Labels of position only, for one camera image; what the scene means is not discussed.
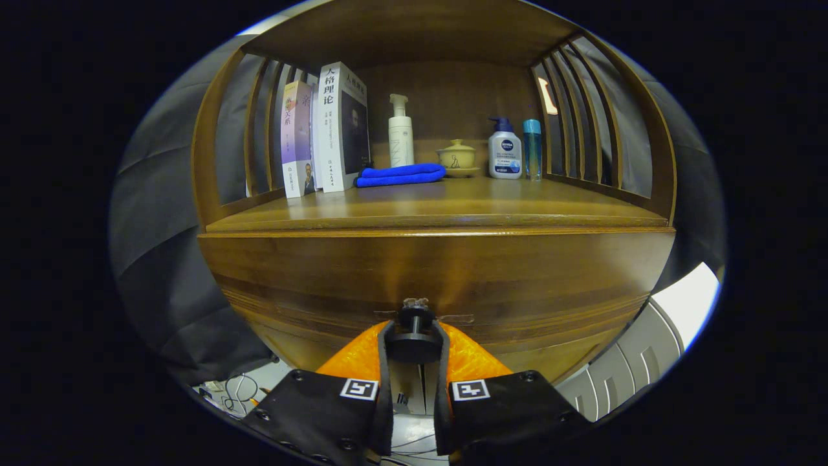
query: portrait on book cover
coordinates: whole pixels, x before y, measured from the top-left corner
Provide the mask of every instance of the portrait on book cover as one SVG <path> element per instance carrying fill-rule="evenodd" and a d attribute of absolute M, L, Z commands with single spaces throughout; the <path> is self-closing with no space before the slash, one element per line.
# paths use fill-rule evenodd
<path fill-rule="evenodd" d="M 342 93 L 342 146 L 345 174 L 357 173 L 370 161 L 368 149 L 368 109 Z"/>

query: white drawer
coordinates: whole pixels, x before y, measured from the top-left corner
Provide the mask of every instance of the white drawer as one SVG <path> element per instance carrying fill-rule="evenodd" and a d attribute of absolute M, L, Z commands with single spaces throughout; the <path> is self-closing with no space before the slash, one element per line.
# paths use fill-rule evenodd
<path fill-rule="evenodd" d="M 598 399 L 598 417 L 604 417 L 635 394 L 633 373 L 617 344 L 587 369 Z"/>
<path fill-rule="evenodd" d="M 676 335 L 650 303 L 619 338 L 618 346 L 633 373 L 635 391 L 657 381 L 681 355 Z"/>
<path fill-rule="evenodd" d="M 598 420 L 598 399 L 589 369 L 555 387 L 587 420 Z"/>

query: book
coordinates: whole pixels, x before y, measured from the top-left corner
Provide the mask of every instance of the book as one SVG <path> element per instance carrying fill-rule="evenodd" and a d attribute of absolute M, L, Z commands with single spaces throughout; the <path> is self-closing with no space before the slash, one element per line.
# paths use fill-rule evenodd
<path fill-rule="evenodd" d="M 316 181 L 316 191 L 322 189 L 322 164 L 319 163 L 319 82 L 310 85 L 310 165 L 313 166 L 313 177 Z"/>
<path fill-rule="evenodd" d="M 353 187 L 371 164 L 368 143 L 368 90 L 341 61 L 325 65 L 319 75 L 318 159 L 325 192 Z"/>
<path fill-rule="evenodd" d="M 285 196 L 299 197 L 315 191 L 311 160 L 311 87 L 294 81 L 282 96 L 282 176 Z"/>

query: wooden panel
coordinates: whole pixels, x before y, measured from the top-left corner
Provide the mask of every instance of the wooden panel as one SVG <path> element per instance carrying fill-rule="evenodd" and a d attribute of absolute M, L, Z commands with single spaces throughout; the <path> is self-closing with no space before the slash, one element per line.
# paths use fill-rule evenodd
<path fill-rule="evenodd" d="M 595 104 L 592 101 L 592 95 L 590 94 L 590 90 L 586 88 L 586 83 L 584 82 L 584 78 L 578 74 L 578 70 L 575 67 L 569 57 L 566 56 L 563 49 L 561 49 L 561 59 L 566 67 L 569 68 L 572 77 L 574 78 L 575 84 L 578 87 L 578 91 L 584 97 L 584 107 L 586 109 L 586 122 L 590 129 L 590 139 L 592 142 L 593 147 L 595 147 L 595 153 L 587 153 L 586 147 L 584 150 L 581 151 L 581 162 L 584 166 L 584 179 L 592 182 L 600 182 L 601 181 L 601 134 L 599 133 L 598 129 L 598 116 L 595 114 Z"/>
<path fill-rule="evenodd" d="M 601 98 L 601 106 L 604 108 L 604 115 L 607 117 L 607 124 L 609 126 L 609 145 L 612 151 L 612 186 L 616 189 L 621 189 L 621 180 L 623 179 L 623 144 L 621 144 L 621 132 L 619 130 L 618 118 L 615 116 L 615 107 L 613 107 L 612 102 L 609 100 L 607 86 L 595 72 L 595 68 L 590 63 L 590 60 L 587 60 L 573 41 L 570 41 L 569 44 L 580 62 L 584 64 L 584 68 L 586 68 L 586 72 L 590 75 L 592 82 L 595 83 L 595 88 L 598 90 L 598 95 Z"/>
<path fill-rule="evenodd" d="M 555 71 L 561 77 L 561 83 L 563 84 L 563 90 L 566 92 L 566 100 L 568 103 L 569 115 L 570 120 L 572 121 L 572 126 L 575 128 L 575 150 L 574 150 L 574 163 L 575 163 L 575 172 L 579 179 L 584 179 L 584 128 L 581 124 L 580 119 L 580 109 L 578 108 L 578 91 L 575 90 L 575 84 L 572 83 L 570 77 L 564 72 L 564 65 L 561 63 L 561 59 L 557 57 L 556 53 L 551 54 L 552 64 L 555 66 Z M 561 111 L 561 116 L 566 117 L 567 112 Z"/>
<path fill-rule="evenodd" d="M 537 86 L 537 94 L 544 99 L 544 96 L 549 96 L 549 100 L 551 100 L 551 96 L 549 95 L 548 87 L 551 86 L 548 80 L 550 79 L 549 76 L 544 79 L 542 76 L 537 74 L 536 67 L 532 67 L 532 78 L 535 81 L 535 85 Z M 541 166 L 541 173 L 552 173 L 552 131 L 551 126 L 549 125 L 549 112 L 550 109 L 546 108 L 546 104 L 541 106 L 542 109 L 545 110 L 543 118 L 541 122 L 543 123 L 543 158 L 542 158 L 542 166 Z"/>
<path fill-rule="evenodd" d="M 623 58 L 598 37 L 587 31 L 584 31 L 583 35 L 618 70 L 641 109 L 652 154 L 652 194 L 648 202 L 642 206 L 668 219 L 672 225 L 676 209 L 676 154 L 664 115 L 641 77 L 635 74 Z"/>
<path fill-rule="evenodd" d="M 674 232 L 567 235 L 200 235 L 214 277 L 248 320 L 336 347 L 404 298 L 493 352 L 528 351 L 623 326 L 652 289 Z"/>
<path fill-rule="evenodd" d="M 577 30 L 518 0 L 334 0 L 274 26 L 243 48 L 310 72 L 335 61 L 352 70 L 433 60 L 525 68 Z"/>
<path fill-rule="evenodd" d="M 534 369 L 555 384 L 566 379 L 603 350 L 621 329 L 614 328 L 573 342 L 531 351 L 492 354 L 512 371 Z"/>
<path fill-rule="evenodd" d="M 253 161 L 256 159 L 256 144 L 253 140 L 253 128 L 256 124 L 258 93 L 262 88 L 262 81 L 264 80 L 264 74 L 267 72 L 268 65 L 270 65 L 269 60 L 262 60 L 262 65 L 259 66 L 256 78 L 253 80 L 253 87 L 250 89 L 248 113 L 244 117 L 244 177 L 247 180 L 248 191 L 250 191 L 251 196 L 256 196 L 259 193 L 256 171 L 253 167 Z"/>
<path fill-rule="evenodd" d="M 278 180 L 282 179 L 282 168 L 277 167 L 276 163 L 275 146 L 278 143 L 276 142 L 276 135 L 274 134 L 277 126 L 274 123 L 274 119 L 275 121 L 279 120 L 276 116 L 276 112 L 280 108 L 279 102 L 277 102 L 277 95 L 279 93 L 279 83 L 281 82 L 280 79 L 284 65 L 284 63 L 279 62 L 276 66 L 276 72 L 273 73 L 273 85 L 267 93 L 267 111 L 264 117 L 265 170 L 267 172 L 267 186 L 271 190 L 276 189 L 279 184 Z"/>
<path fill-rule="evenodd" d="M 475 177 L 281 198 L 216 221 L 207 231 L 665 225 L 650 211 L 565 183 Z"/>
<path fill-rule="evenodd" d="M 202 228 L 226 216 L 221 209 L 219 182 L 215 172 L 215 128 L 219 123 L 221 99 L 242 58 L 244 53 L 235 51 L 222 65 L 207 87 L 195 119 L 192 143 L 193 197 Z"/>
<path fill-rule="evenodd" d="M 368 134 L 376 168 L 391 166 L 390 94 L 408 97 L 406 116 L 412 118 L 417 163 L 438 163 L 435 151 L 459 138 L 476 149 L 475 165 L 486 172 L 489 137 L 494 131 L 489 117 L 509 118 L 520 138 L 523 120 L 544 115 L 537 87 L 523 67 L 426 61 L 354 68 L 354 73 L 368 88 Z"/>
<path fill-rule="evenodd" d="M 563 79 L 560 75 L 553 75 L 552 68 L 554 66 L 549 66 L 550 58 L 544 58 L 541 60 L 543 64 L 543 68 L 546 70 L 546 74 L 549 76 L 549 84 L 552 86 L 552 94 L 555 97 L 555 102 L 558 106 L 558 124 L 561 126 L 561 146 L 564 148 L 563 158 L 564 158 L 564 174 L 568 177 L 571 164 L 572 164 L 572 147 L 570 146 L 570 130 L 569 125 L 566 124 L 567 117 L 572 118 L 570 114 L 568 114 L 564 107 L 564 95 L 563 90 L 558 85 L 558 80 Z M 547 170 L 546 173 L 552 174 L 552 170 Z"/>

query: black mount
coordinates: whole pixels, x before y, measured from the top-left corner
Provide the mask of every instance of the black mount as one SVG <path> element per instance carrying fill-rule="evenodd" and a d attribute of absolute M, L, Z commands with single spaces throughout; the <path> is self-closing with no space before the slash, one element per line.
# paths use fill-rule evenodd
<path fill-rule="evenodd" d="M 428 299 L 409 298 L 403 301 L 397 320 L 408 332 L 386 336 L 388 357 L 408 364 L 438 361 L 443 339 L 431 330 L 435 318 L 434 312 L 428 308 Z"/>

